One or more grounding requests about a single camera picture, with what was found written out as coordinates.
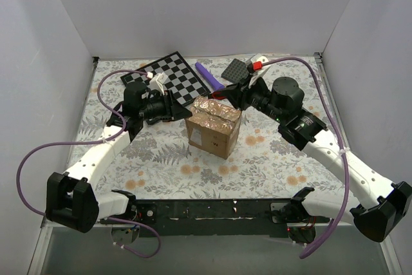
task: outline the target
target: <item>cardboard box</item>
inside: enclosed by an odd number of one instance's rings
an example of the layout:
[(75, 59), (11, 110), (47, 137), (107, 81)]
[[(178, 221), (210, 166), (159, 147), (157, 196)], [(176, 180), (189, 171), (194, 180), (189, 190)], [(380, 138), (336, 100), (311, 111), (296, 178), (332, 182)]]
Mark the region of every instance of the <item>cardboard box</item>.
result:
[(189, 144), (227, 159), (239, 136), (241, 112), (215, 100), (198, 97), (186, 119)]

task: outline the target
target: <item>cable tie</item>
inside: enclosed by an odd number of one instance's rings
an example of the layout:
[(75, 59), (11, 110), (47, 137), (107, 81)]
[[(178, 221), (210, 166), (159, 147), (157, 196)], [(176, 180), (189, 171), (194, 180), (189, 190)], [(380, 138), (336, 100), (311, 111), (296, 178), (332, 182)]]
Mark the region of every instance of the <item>cable tie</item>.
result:
[(335, 161), (336, 161), (338, 158), (342, 157), (343, 154), (346, 154), (346, 153), (349, 152), (349, 151), (350, 151), (350, 148), (348, 148), (348, 147), (344, 147), (343, 149), (340, 149), (339, 152), (338, 152), (338, 154), (337, 154), (337, 156), (336, 156), (336, 158), (332, 161), (332, 164), (334, 164)]
[(258, 71), (262, 69), (262, 62), (261, 61), (257, 61), (253, 63), (253, 71)]

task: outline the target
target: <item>patterned fabric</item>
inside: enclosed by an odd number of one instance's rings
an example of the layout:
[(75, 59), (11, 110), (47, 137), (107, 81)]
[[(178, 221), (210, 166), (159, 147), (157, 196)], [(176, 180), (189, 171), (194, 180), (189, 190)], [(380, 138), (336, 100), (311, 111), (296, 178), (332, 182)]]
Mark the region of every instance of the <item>patterned fabric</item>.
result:
[[(313, 57), (304, 59), (317, 71)], [(192, 68), (196, 61), (210, 70), (222, 84), (230, 84), (220, 75), (232, 59), (187, 59)], [(122, 68), (139, 68), (149, 62), (98, 63), (77, 140), (95, 140), (109, 118), (109, 112), (96, 95), (98, 82), (103, 76)], [(299, 62), (282, 62), (265, 75), (265, 80), (272, 87), (274, 79), (281, 76), (293, 77), (299, 83), (305, 92), (305, 108), (329, 126), (307, 68)], [(114, 106), (122, 100), (123, 89), (120, 75), (111, 77), (102, 87), (102, 98)], [(80, 159), (88, 148), (74, 147), (70, 164)], [(184, 120), (145, 125), (133, 143), (110, 165), (98, 183), (97, 192), (123, 189), (139, 199), (288, 198), (304, 186), (343, 194), (342, 184), (336, 177), (285, 142), (273, 120), (249, 108), (242, 114), (239, 140), (227, 160), (189, 146)]]

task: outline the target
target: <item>sticker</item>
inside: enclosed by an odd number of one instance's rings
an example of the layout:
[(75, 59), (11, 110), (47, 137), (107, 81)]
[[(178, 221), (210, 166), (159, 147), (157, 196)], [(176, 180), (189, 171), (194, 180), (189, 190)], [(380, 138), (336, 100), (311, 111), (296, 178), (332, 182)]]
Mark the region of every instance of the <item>sticker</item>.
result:
[(191, 140), (201, 146), (201, 132), (199, 129), (193, 128)]

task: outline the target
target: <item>gray wall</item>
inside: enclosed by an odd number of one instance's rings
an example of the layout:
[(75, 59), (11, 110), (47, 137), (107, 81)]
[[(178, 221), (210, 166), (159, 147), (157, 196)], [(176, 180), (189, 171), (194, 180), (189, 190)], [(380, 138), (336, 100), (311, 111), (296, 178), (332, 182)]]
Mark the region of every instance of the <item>gray wall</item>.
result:
[[(394, 182), (412, 184), (412, 0), (351, 0), (324, 62), (353, 150)], [(412, 274), (412, 211), (391, 233)]]
[(62, 0), (93, 56), (322, 51), (349, 0)]
[[(42, 218), (18, 198), (17, 166), (39, 144), (73, 139), (92, 59), (60, 0), (0, 0), (0, 68), (0, 273), (26, 274)], [(24, 168), (24, 193), (37, 208), (68, 150), (41, 151)]]

